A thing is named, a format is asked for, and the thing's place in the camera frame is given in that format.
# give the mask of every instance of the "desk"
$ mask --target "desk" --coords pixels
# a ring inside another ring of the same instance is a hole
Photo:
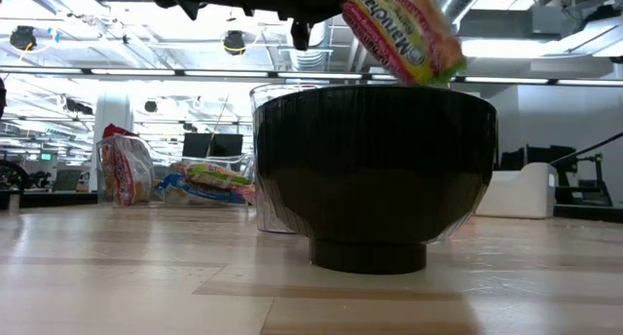
[[[310,265],[245,208],[0,215],[1,334],[622,334],[623,225],[473,217],[428,267]]]

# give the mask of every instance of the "pillar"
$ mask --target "pillar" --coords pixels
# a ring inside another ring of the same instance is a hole
[[[132,131],[134,127],[127,84],[106,83],[106,89],[97,97],[95,126],[93,127],[91,176],[89,179],[89,191],[91,192],[97,190],[97,143],[101,140],[104,129],[110,124],[129,131]]]

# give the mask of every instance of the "computer monitor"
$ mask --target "computer monitor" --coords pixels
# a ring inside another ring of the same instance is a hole
[[[242,155],[242,134],[186,133],[182,156],[205,158]]]

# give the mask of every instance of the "bowl rim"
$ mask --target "bowl rim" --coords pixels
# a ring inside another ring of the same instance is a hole
[[[289,93],[286,95],[281,95],[278,96],[274,99],[271,99],[269,101],[266,101],[264,104],[260,105],[257,107],[257,109],[255,111],[260,110],[261,108],[264,108],[266,105],[269,104],[273,104],[276,103],[282,99],[285,98],[289,98],[292,95],[295,94],[305,94],[305,93],[325,93],[325,91],[335,91],[335,90],[340,90],[340,89],[393,89],[393,90],[409,90],[409,91],[416,91],[416,90],[427,90],[427,91],[435,91],[436,93],[452,93],[452,94],[461,94],[462,96],[465,96],[463,98],[463,100],[472,100],[472,101],[457,101],[457,102],[478,102],[481,103],[487,107],[490,108],[490,111],[493,111],[496,113],[496,109],[495,107],[488,102],[487,100],[485,100],[484,98],[480,97],[480,96],[476,96],[476,95],[472,95],[469,93],[464,93],[464,92],[460,92],[460,91],[453,91],[453,90],[447,90],[447,89],[442,89],[442,88],[435,88],[435,87],[428,87],[428,86],[401,86],[401,85],[345,85],[345,86],[330,86],[330,87],[320,87],[320,88],[316,88],[316,89],[309,89],[309,90],[305,90],[305,91],[299,91],[299,92],[294,92],[294,93]]]

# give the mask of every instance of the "wall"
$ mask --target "wall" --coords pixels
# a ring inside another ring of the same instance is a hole
[[[490,98],[498,109],[501,151],[529,144],[578,150],[623,131],[623,91],[616,88],[519,86]],[[623,206],[623,138],[595,153],[604,154],[604,180],[615,205]],[[579,164],[577,179],[594,179],[592,163]]]

